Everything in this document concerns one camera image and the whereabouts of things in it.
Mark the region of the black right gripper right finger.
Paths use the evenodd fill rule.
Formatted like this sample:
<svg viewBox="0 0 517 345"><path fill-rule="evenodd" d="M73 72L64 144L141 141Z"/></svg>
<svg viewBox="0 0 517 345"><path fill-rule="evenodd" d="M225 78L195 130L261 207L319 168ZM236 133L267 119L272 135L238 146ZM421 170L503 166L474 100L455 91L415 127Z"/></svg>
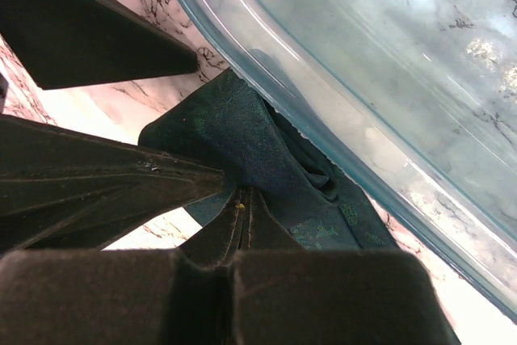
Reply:
<svg viewBox="0 0 517 345"><path fill-rule="evenodd" d="M271 215L260 190L243 187L242 250L303 250Z"/></svg>

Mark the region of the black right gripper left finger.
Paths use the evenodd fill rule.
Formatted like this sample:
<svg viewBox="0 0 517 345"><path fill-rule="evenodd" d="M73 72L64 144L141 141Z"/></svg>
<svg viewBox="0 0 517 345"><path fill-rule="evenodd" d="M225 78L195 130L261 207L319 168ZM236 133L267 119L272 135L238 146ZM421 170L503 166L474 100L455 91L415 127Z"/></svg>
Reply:
<svg viewBox="0 0 517 345"><path fill-rule="evenodd" d="M182 254L197 267L228 272L241 248L247 219L247 189L238 188L221 212L200 231L179 246Z"/></svg>

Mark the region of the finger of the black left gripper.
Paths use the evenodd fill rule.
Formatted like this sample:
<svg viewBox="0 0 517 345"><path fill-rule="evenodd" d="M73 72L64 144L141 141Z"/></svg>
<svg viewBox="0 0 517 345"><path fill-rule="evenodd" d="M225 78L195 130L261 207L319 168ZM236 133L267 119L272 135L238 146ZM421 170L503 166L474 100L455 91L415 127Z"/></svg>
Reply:
<svg viewBox="0 0 517 345"><path fill-rule="evenodd" d="M187 45L116 0L1 0L1 36L44 90L198 67Z"/></svg>
<svg viewBox="0 0 517 345"><path fill-rule="evenodd" d="M103 248L213 196L223 174L186 158L1 118L1 251Z"/></svg>

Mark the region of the dark green necktie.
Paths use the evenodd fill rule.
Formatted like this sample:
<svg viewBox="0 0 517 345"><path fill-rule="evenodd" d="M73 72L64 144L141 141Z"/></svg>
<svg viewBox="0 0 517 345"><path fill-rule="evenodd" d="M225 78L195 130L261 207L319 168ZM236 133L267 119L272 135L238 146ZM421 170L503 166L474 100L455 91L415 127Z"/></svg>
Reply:
<svg viewBox="0 0 517 345"><path fill-rule="evenodd" d="M232 344L456 344L420 261L363 190L226 70L147 124L141 146L224 171L187 206L202 229L238 188L261 191L303 250L242 250L231 271Z"/></svg>

